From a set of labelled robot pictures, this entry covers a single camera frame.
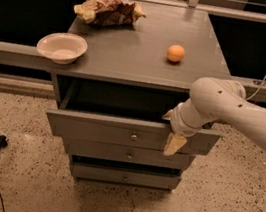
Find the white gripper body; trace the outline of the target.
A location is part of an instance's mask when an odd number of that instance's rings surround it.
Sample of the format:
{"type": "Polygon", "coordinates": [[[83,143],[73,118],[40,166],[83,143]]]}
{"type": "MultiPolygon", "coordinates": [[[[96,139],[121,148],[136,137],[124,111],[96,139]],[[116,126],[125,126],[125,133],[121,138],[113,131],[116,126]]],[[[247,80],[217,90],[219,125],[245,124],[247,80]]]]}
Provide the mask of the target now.
{"type": "Polygon", "coordinates": [[[180,103],[171,113],[170,125],[174,133],[191,137],[201,130],[204,119],[191,104],[180,103]]]}

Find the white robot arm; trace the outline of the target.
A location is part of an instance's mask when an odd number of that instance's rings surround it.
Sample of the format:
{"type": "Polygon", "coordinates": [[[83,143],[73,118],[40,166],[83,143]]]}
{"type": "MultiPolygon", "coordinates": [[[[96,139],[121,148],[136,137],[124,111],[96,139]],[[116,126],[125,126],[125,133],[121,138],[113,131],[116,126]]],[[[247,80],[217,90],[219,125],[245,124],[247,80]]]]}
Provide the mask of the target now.
{"type": "Polygon", "coordinates": [[[266,151],[266,109],[247,102],[241,83],[204,77],[197,79],[189,92],[188,100],[164,115],[172,129],[165,144],[165,155],[175,154],[187,143],[187,138],[216,120],[231,124],[266,151]]]}

